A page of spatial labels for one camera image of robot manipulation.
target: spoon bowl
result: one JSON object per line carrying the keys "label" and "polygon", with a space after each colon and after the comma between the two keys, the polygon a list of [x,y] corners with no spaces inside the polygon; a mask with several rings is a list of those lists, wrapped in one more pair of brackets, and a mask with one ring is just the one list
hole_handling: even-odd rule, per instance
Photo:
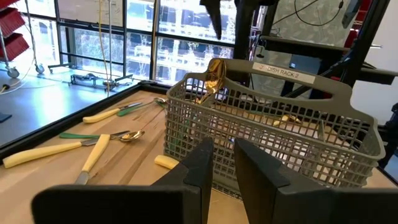
{"label": "spoon bowl", "polygon": [[160,97],[154,98],[154,102],[163,108],[167,107],[167,100],[163,98]]}
{"label": "spoon bowl", "polygon": [[143,136],[144,134],[145,134],[145,131],[143,131],[143,130],[134,131],[134,132],[127,133],[127,134],[119,137],[119,140],[122,142],[129,142],[129,141],[138,139],[139,137]]}

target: yellow handle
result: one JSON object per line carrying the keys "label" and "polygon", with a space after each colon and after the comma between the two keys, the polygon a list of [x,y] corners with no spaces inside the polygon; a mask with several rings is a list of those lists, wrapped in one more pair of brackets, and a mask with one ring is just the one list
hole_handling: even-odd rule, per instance
{"label": "yellow handle", "polygon": [[87,124],[88,123],[95,123],[95,122],[104,120],[105,118],[107,118],[109,116],[117,114],[119,111],[120,111],[120,109],[116,108],[116,109],[113,109],[113,110],[110,110],[110,111],[107,111],[107,112],[104,112],[104,113],[100,113],[100,114],[97,114],[97,115],[94,115],[94,116],[91,116],[91,117],[84,117],[83,118],[83,122],[87,123]]}
{"label": "yellow handle", "polygon": [[65,152],[67,150],[76,149],[81,146],[81,142],[74,142],[69,144],[61,144],[57,146],[41,147],[37,149],[30,149],[23,152],[18,152],[7,158],[4,158],[2,162],[5,168],[10,168],[21,164],[23,162],[32,161],[41,157],[53,155],[59,152]]}
{"label": "yellow handle", "polygon": [[99,137],[97,144],[95,144],[94,149],[88,156],[87,161],[81,171],[89,172],[91,168],[93,168],[94,164],[97,162],[102,153],[105,151],[106,146],[108,146],[110,139],[111,136],[109,134],[102,134]]}
{"label": "yellow handle", "polygon": [[173,169],[175,166],[178,165],[178,161],[168,156],[159,155],[155,158],[155,164],[166,167],[168,169]]}

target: dish rack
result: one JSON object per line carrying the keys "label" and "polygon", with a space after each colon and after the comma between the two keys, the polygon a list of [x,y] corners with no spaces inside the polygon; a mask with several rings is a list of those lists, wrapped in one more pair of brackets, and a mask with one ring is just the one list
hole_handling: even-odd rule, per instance
{"label": "dish rack", "polygon": [[235,138],[252,142],[319,184],[366,185],[385,152],[376,119],[351,106],[352,89],[348,85],[256,62],[222,60],[227,72],[280,78],[333,96],[326,100],[270,96],[226,78],[222,89],[200,104],[206,93],[206,73],[188,73],[167,92],[165,155],[181,160],[203,138],[213,138],[213,188],[235,198],[240,198],[234,166]]}

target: wooden countertop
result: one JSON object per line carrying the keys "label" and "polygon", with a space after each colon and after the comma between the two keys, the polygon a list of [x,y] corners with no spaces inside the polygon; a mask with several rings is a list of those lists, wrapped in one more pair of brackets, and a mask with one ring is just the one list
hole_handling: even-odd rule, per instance
{"label": "wooden countertop", "polygon": [[[130,102],[150,102],[156,93],[140,91],[110,107]],[[88,184],[150,185],[168,172],[154,164],[163,154],[165,112],[153,104],[124,117],[112,116],[95,124],[80,123],[68,130],[78,134],[116,133],[143,129],[139,140],[123,143],[112,140],[90,172]],[[73,142],[76,139],[52,138],[40,146]],[[0,223],[33,223],[30,201],[43,189],[76,181],[91,147],[81,147],[5,169],[0,166]],[[367,187],[393,188],[395,185],[374,169]],[[247,223],[243,203],[215,190],[211,192],[208,223]]]}

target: utensil on table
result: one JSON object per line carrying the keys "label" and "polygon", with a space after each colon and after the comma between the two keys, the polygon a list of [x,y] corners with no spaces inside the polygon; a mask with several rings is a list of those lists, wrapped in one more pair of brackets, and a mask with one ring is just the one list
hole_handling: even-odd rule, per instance
{"label": "utensil on table", "polygon": [[118,113],[120,111],[128,110],[128,109],[134,108],[135,106],[138,106],[138,105],[141,105],[141,104],[142,103],[133,103],[133,104],[130,104],[130,105],[127,105],[127,106],[122,106],[120,108],[115,108],[113,110],[106,111],[104,113],[96,114],[94,116],[84,117],[83,118],[83,122],[87,123],[87,124],[95,123],[95,122],[101,121],[101,120],[103,120],[103,119],[105,119],[107,117],[110,117],[110,116],[112,116],[112,115],[114,115],[114,114],[116,114],[116,113]]}
{"label": "utensil on table", "polygon": [[177,166],[179,161],[169,157],[169,156],[163,156],[163,155],[158,155],[155,158],[155,164],[160,165],[162,167],[166,167],[168,169],[173,169],[175,166]]}
{"label": "utensil on table", "polygon": [[[129,131],[123,131],[118,136],[119,138],[129,134]],[[42,157],[54,155],[60,152],[65,152],[71,149],[76,149],[82,146],[92,146],[98,142],[99,139],[90,139],[82,142],[73,142],[67,144],[60,144],[56,146],[40,147],[37,149],[30,149],[22,152],[15,153],[2,160],[5,168],[10,168],[18,164],[39,159]]]}
{"label": "utensil on table", "polygon": [[[135,140],[139,137],[141,137],[143,134],[145,134],[145,131],[123,131],[121,133],[117,134],[112,134],[111,139],[118,139],[122,142],[129,142],[132,140]],[[84,134],[72,134],[72,133],[62,133],[60,134],[60,138],[66,137],[66,138],[99,138],[99,135],[84,135]]]}
{"label": "utensil on table", "polygon": [[89,171],[93,168],[94,164],[101,157],[102,153],[104,153],[106,146],[108,146],[109,140],[111,136],[108,134],[102,134],[98,142],[95,144],[94,149],[91,151],[88,156],[85,165],[81,169],[80,175],[77,178],[75,184],[86,184],[88,179],[90,178]]}
{"label": "utensil on table", "polygon": [[150,105],[151,103],[157,103],[159,106],[161,106],[163,108],[167,107],[167,100],[165,100],[163,98],[160,98],[160,97],[157,97],[157,98],[154,98],[154,100],[149,102],[149,103],[146,103],[146,104],[143,104],[143,105],[139,105],[139,106],[135,106],[133,108],[129,108],[129,109],[126,109],[126,110],[122,110],[122,111],[118,112],[118,116],[124,116],[124,115],[132,112],[135,109],[142,108],[143,106]]}
{"label": "utensil on table", "polygon": [[123,136],[118,136],[118,139],[122,142],[129,142],[132,140],[135,140],[141,136],[143,136],[145,134],[145,131],[141,130],[141,131],[134,131],[131,133],[127,133]]}
{"label": "utensil on table", "polygon": [[[114,133],[111,134],[111,139],[118,138],[119,135],[121,134],[128,134],[130,131],[122,131],[119,133]],[[61,133],[59,138],[64,138],[64,139],[93,139],[93,138],[99,138],[100,134],[73,134],[73,133]]]}
{"label": "utensil on table", "polygon": [[[134,131],[132,133],[127,133],[123,136],[118,136],[118,138],[122,142],[129,142],[129,141],[132,141],[132,140],[135,140],[135,139],[141,137],[144,134],[145,134],[145,131]],[[104,152],[104,150],[109,142],[109,137],[107,137],[107,139],[106,139],[103,136],[107,137],[109,135],[102,134],[99,137],[98,143],[95,145],[91,154],[88,156],[87,161],[86,161],[85,165],[83,166],[81,173],[80,173],[79,177],[77,178],[75,184],[86,184],[88,182],[88,180],[90,179],[89,172],[90,172],[91,168],[93,168],[93,166],[96,163],[96,161],[98,160],[98,158],[100,158],[100,156]]]}

